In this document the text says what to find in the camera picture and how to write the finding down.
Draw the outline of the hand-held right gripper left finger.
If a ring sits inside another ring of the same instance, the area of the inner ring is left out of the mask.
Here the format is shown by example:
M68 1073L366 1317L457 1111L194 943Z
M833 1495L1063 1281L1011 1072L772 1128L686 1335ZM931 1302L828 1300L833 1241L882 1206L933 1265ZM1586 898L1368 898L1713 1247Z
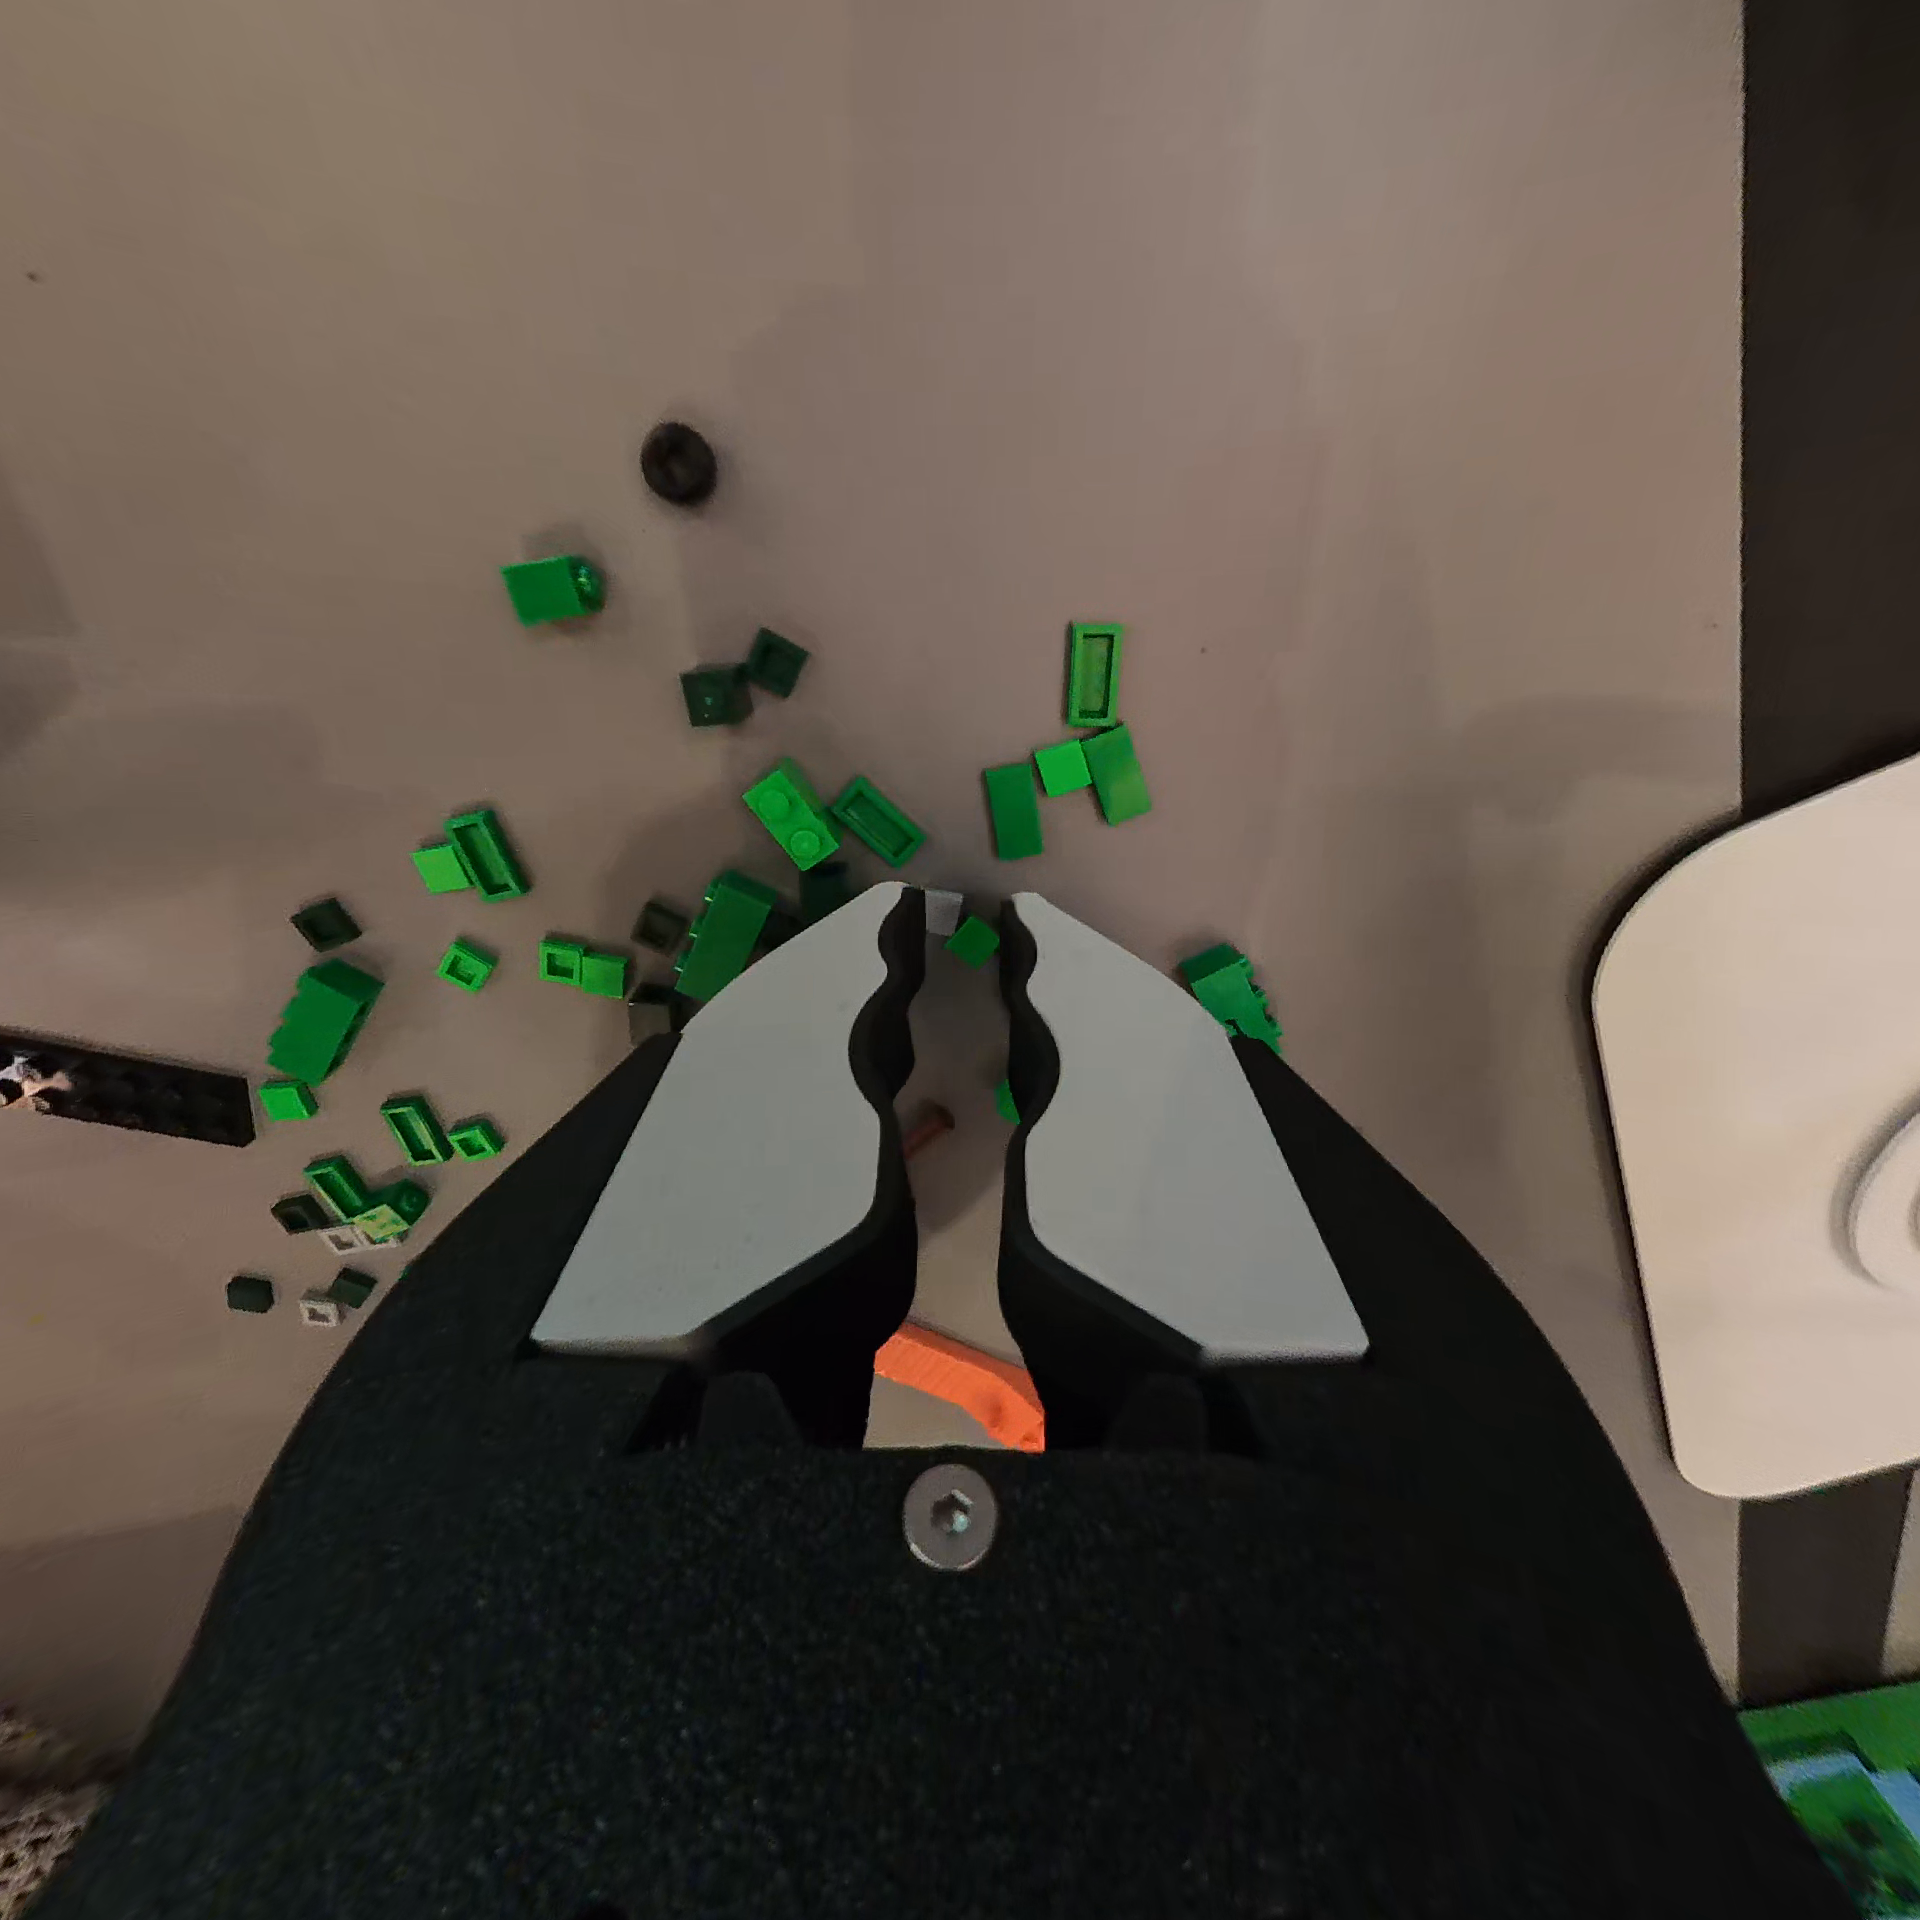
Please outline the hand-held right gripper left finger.
M921 888L877 882L711 994L665 1051L535 1346L686 1359L814 1283L891 1335L921 1249L896 1118L918 988Z

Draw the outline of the black lego plate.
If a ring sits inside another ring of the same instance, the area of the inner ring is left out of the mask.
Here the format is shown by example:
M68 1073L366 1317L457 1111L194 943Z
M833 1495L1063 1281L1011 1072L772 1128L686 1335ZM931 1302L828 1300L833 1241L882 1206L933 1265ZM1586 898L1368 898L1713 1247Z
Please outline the black lego plate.
M240 1148L253 1139L240 1073L3 1027L3 1111Z

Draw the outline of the orange brick separator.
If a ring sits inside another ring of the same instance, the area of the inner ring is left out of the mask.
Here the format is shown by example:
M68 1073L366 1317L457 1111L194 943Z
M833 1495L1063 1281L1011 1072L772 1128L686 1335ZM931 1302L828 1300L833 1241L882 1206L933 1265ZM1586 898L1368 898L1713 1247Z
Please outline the orange brick separator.
M1030 1373L945 1331L903 1323L877 1346L876 1378L955 1407L1006 1449L1045 1449L1045 1407Z

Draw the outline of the green lego box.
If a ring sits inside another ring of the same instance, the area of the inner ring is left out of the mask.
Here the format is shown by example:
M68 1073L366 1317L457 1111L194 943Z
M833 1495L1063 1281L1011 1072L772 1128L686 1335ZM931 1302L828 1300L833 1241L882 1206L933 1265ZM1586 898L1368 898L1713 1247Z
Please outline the green lego box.
M1916 1682L1736 1713L1861 1917L1916 1917Z

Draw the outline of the white book stand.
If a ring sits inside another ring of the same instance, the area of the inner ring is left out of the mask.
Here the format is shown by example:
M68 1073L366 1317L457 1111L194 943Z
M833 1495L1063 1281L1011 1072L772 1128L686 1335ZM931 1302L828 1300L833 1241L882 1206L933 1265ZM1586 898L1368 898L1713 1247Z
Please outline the white book stand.
M1680 854L1593 1031L1678 1472L1916 1464L1916 757Z

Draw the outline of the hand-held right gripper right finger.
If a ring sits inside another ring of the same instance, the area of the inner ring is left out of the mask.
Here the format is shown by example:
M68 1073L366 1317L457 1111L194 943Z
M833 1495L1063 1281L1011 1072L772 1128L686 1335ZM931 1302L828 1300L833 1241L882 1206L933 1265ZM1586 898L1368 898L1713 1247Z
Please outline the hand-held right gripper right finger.
M1017 1197L1097 1302L1198 1360L1356 1360L1368 1331L1232 1034L1037 891L1001 906Z

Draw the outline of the pile of small lego pieces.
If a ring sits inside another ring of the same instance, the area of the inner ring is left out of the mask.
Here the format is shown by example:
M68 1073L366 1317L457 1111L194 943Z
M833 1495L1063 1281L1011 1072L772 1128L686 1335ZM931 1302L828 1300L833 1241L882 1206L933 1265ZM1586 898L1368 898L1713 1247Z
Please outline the pile of small lego pieces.
M1041 743L1028 761L985 768L983 794L998 859L1041 851L1041 795L1094 794L1108 827L1149 813L1138 750L1118 716L1123 637L1118 624L1066 624L1063 738ZM744 658L698 667L682 674L690 724L696 732L741 724L752 718L758 695L786 698L798 685L807 658L808 652L795 640L767 628L758 631ZM826 804L793 757L758 776L744 794L744 807L798 876L803 900L808 900L807 923L853 900L828 898L828 882L846 878L835 854L848 832L889 873L903 868L925 850L925 829L876 779L853 776ZM432 891L473 891L488 900L525 895L518 859L488 809L454 817L439 841L416 850L416 873ZM671 954L669 1000L686 1000L698 1015L711 994L761 958L758 951L771 936L767 926L776 912L779 900L771 888L728 868L716 876L700 914L693 920L663 918L663 906L648 905L641 918L645 926L641 940ZM921 923L967 966L1001 955L998 923L980 914L967 918L959 891L921 891ZM1283 1031L1236 947L1214 943L1182 958L1182 984L1232 1042L1283 1051ZM259 1089L265 1115L316 1114L316 1086L349 1058L378 992L382 984L371 974L337 955L300 974L268 1043L268 1081ZM401 1177L375 1190L341 1158L313 1161L304 1177L310 1186L304 1219L349 1247L401 1241L424 1211L416 1183Z

